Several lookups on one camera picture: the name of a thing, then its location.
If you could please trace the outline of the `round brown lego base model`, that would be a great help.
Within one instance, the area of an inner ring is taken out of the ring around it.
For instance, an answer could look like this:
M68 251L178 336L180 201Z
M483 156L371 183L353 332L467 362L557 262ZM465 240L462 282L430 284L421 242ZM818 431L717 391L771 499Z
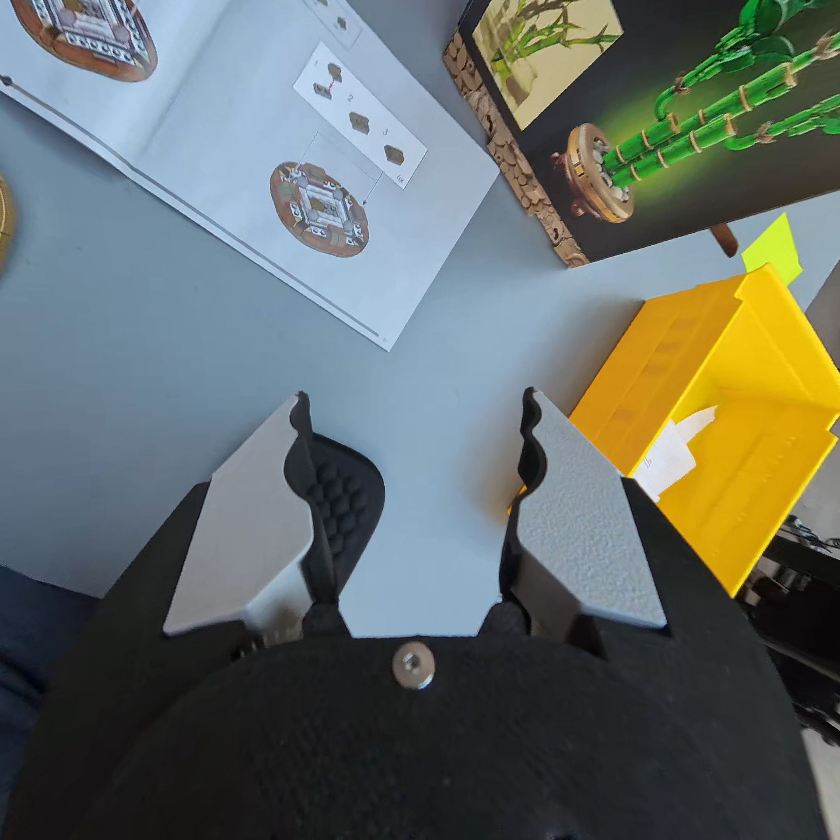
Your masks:
M0 265L3 272L9 253L14 242L14 234L17 222L17 212L13 195L4 177L1 175L1 255Z

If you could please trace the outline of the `yellow plastic bin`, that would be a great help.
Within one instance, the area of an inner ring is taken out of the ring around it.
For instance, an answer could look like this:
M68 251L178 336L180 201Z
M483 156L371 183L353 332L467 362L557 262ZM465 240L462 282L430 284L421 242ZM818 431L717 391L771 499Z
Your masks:
M838 370L771 266L646 301L567 417L651 501L635 469L709 406L654 507L735 596L837 444Z

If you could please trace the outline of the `open lego instruction booklet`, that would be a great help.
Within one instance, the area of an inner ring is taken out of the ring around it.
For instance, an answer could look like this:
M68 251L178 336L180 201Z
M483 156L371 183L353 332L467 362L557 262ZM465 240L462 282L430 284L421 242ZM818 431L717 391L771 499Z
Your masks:
M1 71L384 350L497 177L350 2L2 2Z

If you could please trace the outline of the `black lego set box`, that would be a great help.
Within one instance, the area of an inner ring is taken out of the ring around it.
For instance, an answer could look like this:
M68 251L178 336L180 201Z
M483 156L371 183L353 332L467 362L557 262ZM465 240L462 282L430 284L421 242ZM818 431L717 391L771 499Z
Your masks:
M443 62L575 268L838 191L838 1L469 2Z

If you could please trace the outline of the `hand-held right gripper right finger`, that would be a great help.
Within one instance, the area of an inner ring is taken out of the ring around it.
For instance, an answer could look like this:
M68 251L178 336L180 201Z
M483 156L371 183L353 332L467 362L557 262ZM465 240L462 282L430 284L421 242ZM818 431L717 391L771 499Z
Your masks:
M522 396L500 593L537 635L567 640L581 617L659 631L667 618L621 473L539 389Z

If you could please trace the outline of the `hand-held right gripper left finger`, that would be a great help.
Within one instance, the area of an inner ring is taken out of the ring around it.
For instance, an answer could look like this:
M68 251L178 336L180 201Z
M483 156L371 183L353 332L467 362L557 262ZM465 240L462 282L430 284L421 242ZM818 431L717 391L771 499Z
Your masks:
M333 557L311 489L310 402L289 397L213 473L169 612L168 637L241 622L258 637L300 637L334 605Z

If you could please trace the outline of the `white paper label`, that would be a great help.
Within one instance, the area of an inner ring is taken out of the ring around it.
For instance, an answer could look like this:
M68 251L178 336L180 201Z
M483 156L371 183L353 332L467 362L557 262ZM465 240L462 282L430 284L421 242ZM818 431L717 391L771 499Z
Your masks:
M697 466L689 443L715 421L716 412L717 406L709 406L678 423L668 420L632 475L653 503Z

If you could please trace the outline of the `yellow-green sticky note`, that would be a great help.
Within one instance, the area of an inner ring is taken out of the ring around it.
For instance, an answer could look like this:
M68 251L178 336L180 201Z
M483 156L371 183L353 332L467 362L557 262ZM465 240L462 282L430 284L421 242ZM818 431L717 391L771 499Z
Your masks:
M788 287L803 271L787 213L778 216L742 252L748 272L770 265Z

